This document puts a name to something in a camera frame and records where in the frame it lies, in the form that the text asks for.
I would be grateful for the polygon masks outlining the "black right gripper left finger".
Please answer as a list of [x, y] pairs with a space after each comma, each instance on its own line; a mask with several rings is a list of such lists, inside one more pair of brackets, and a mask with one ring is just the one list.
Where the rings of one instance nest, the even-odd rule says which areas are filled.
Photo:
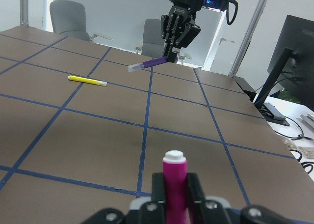
[[152, 202], [166, 207], [166, 192], [164, 186], [164, 176], [162, 172], [153, 173], [152, 175]]

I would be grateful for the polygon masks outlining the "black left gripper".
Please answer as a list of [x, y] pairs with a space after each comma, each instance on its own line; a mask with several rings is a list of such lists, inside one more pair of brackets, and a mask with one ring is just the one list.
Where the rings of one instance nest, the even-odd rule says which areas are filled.
[[202, 0], [169, 0], [172, 3], [168, 15], [161, 16], [161, 37], [164, 39], [162, 57], [166, 62], [178, 60], [180, 48], [187, 47], [198, 35], [195, 25], [196, 12], [201, 9]]

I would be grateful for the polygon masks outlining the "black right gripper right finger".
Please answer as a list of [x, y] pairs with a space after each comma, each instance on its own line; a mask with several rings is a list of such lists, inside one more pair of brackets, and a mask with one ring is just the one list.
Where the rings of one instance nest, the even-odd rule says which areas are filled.
[[187, 207], [195, 209], [206, 200], [199, 177], [196, 173], [187, 174]]

